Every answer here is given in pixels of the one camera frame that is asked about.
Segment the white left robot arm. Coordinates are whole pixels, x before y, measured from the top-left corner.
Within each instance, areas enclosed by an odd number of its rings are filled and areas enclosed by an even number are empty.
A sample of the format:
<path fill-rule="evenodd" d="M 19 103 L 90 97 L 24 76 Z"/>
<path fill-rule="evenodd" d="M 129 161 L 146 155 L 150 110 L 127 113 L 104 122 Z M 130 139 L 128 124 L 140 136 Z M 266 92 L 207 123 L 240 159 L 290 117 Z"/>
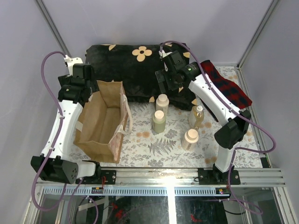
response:
<path fill-rule="evenodd" d="M 93 77 L 93 68 L 84 63 L 68 65 L 70 73 L 58 78 L 61 89 L 58 92 L 58 111 L 48 142 L 40 156 L 33 156 L 31 166 L 43 181 L 64 184 L 97 184 L 102 180 L 100 164 L 83 160 L 72 162 L 69 150 L 73 145 L 73 133 L 77 120 L 94 92 L 99 91 Z"/>

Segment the black floral blanket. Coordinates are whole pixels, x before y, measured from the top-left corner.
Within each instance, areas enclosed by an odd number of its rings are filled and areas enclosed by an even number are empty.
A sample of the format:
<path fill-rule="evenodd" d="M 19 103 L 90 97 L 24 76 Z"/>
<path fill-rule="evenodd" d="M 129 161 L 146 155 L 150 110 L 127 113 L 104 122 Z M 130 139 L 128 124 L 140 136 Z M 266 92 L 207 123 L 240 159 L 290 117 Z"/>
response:
<path fill-rule="evenodd" d="M 161 94 L 156 71 L 164 69 L 159 44 L 92 45 L 85 52 L 85 62 L 93 67 L 97 80 L 123 82 L 129 102 L 148 103 Z"/>

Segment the green bottle wooden cap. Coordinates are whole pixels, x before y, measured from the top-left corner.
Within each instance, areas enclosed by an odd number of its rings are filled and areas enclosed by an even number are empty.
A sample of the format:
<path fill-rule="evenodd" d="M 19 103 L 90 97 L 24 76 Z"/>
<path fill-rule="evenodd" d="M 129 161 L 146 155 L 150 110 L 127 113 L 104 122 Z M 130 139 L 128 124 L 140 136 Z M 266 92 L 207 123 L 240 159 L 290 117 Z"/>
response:
<path fill-rule="evenodd" d="M 166 115 L 163 111 L 157 110 L 153 115 L 153 130 L 156 133 L 162 133 L 165 130 Z"/>

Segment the cream bottle wooden cap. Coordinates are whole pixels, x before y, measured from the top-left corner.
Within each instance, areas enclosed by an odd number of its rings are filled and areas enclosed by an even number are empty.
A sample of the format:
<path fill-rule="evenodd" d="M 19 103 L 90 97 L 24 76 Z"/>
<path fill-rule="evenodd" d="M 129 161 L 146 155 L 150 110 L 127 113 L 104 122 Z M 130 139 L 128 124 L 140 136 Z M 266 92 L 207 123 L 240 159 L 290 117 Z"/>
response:
<path fill-rule="evenodd" d="M 199 140 L 198 131 L 195 129 L 189 129 L 185 132 L 181 141 L 181 146 L 184 150 L 193 150 Z"/>

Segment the yellow liquid bottle white cap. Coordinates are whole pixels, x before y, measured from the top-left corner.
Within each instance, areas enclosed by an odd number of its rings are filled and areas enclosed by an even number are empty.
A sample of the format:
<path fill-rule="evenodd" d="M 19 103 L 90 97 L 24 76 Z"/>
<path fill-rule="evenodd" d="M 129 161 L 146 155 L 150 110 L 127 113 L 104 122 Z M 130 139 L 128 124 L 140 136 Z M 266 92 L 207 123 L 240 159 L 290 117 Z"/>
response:
<path fill-rule="evenodd" d="M 204 120 L 204 111 L 201 105 L 193 106 L 189 115 L 189 126 L 191 129 L 199 130 L 200 125 Z"/>

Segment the red black plaid cloth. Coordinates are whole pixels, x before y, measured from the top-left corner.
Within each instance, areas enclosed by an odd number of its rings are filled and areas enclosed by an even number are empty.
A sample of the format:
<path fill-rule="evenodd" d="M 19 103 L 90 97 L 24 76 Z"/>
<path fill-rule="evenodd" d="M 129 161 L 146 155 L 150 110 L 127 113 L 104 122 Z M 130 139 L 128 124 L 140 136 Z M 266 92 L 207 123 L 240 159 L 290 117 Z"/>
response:
<path fill-rule="evenodd" d="M 210 60 L 200 63 L 213 84 L 235 106 L 244 109 L 252 105 L 252 100 L 233 81 L 222 77 Z"/>

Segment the floral patterned table mat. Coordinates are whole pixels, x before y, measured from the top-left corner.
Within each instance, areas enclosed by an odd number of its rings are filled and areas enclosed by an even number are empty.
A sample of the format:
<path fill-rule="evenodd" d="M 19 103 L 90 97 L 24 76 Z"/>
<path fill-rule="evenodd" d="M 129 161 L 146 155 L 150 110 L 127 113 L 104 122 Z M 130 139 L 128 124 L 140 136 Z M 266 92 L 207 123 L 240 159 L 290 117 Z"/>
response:
<path fill-rule="evenodd" d="M 204 109 L 204 120 L 199 127 L 199 141 L 191 151 L 181 147 L 181 139 L 189 129 L 190 115 L 172 105 L 168 108 L 163 133 L 152 130 L 152 116 L 156 104 L 129 103 L 133 118 L 130 135 L 124 136 L 119 163 L 101 163 L 103 167 L 142 168 L 210 168 L 215 163 L 218 144 L 214 133 L 221 128 L 211 113 Z"/>

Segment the aluminium mounting rail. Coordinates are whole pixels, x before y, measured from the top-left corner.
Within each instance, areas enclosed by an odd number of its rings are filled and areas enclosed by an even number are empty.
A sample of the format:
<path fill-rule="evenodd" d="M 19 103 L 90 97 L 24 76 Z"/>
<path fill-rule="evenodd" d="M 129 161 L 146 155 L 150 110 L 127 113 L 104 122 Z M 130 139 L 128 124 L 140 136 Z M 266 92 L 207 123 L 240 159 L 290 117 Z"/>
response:
<path fill-rule="evenodd" d="M 210 186 L 225 187 L 226 183 L 209 182 L 210 168 L 109 168 L 116 171 L 116 186 L 166 186 L 175 187 Z M 233 187 L 285 187 L 278 168 L 236 168 L 232 174 Z"/>

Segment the beige bottle wooden cap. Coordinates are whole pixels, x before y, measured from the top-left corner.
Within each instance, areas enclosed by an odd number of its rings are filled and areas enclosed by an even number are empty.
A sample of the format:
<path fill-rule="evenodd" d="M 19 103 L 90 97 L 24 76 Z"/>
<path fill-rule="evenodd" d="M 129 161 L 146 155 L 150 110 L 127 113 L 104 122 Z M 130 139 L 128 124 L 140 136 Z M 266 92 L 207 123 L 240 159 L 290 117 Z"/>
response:
<path fill-rule="evenodd" d="M 156 99 L 156 110 L 163 111 L 164 114 L 167 114 L 169 106 L 169 99 L 166 94 L 160 94 Z"/>

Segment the brown jute canvas bag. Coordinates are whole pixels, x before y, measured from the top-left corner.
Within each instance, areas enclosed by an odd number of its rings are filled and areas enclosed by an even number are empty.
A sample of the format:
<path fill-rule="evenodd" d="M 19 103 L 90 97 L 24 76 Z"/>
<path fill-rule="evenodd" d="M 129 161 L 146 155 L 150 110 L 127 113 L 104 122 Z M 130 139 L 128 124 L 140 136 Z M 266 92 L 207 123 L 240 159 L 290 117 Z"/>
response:
<path fill-rule="evenodd" d="M 76 123 L 74 144 L 91 160 L 119 163 L 124 136 L 133 119 L 122 82 L 97 82 Z"/>

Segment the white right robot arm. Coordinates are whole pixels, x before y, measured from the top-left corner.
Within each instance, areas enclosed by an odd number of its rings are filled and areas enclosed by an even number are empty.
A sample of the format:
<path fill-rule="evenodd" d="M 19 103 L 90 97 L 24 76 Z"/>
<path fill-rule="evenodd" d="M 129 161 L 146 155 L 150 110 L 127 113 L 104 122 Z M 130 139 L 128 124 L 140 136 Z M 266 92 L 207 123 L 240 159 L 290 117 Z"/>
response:
<path fill-rule="evenodd" d="M 217 160 L 211 174 L 206 179 L 209 183 L 227 183 L 232 175 L 234 148 L 243 140 L 249 127 L 251 114 L 234 106 L 212 83 L 197 62 L 187 64 L 178 51 L 165 53 L 159 51 L 166 68 L 155 72 L 160 91 L 174 91 L 188 87 L 211 110 L 221 125 L 214 138 L 219 145 Z"/>

